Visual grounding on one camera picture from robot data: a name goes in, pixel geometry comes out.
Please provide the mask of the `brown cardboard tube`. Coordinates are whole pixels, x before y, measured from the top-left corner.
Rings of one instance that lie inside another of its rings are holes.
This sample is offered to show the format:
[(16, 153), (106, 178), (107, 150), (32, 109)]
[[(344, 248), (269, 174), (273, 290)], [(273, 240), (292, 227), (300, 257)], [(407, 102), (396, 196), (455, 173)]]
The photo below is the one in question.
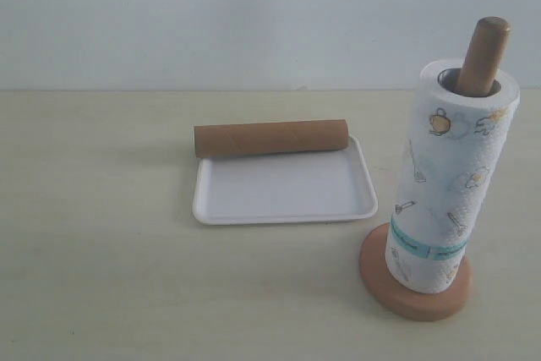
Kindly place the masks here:
[(348, 144), (344, 119), (194, 127), (199, 158), (343, 150)]

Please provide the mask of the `printed paper towel roll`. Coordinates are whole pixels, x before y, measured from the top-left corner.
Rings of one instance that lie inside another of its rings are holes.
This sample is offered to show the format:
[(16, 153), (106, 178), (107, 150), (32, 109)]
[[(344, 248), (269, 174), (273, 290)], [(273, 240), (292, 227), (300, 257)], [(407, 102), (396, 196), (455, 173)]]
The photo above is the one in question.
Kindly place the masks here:
[(490, 96), (454, 93), (461, 67), (453, 58), (421, 71), (402, 155), (385, 261), (418, 293), (441, 293), (456, 278), (520, 101), (503, 71)]

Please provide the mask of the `white rectangular tray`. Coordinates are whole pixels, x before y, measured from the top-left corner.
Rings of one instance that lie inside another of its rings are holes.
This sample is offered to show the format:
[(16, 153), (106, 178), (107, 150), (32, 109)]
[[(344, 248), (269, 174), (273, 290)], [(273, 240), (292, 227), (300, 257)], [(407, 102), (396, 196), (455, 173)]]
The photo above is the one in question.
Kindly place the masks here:
[(348, 222), (378, 199), (358, 140), (335, 151), (200, 160), (194, 218), (205, 225)]

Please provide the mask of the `wooden paper towel holder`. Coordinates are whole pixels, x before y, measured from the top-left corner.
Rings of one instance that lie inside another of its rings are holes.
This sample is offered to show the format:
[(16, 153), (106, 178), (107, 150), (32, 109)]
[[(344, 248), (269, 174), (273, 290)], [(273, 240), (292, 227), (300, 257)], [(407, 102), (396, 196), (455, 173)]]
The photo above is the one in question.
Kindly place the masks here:
[[(475, 27), (467, 54), (453, 92), (467, 97), (486, 97), (493, 93), (493, 83), (511, 32), (510, 24), (500, 17), (481, 18)], [(393, 313), (410, 320), (443, 320), (466, 304), (472, 280), (472, 269), (465, 254), (453, 283), (443, 292), (425, 294), (403, 286), (389, 271), (385, 246), (391, 219), (371, 231), (363, 241), (359, 270), (369, 293)]]

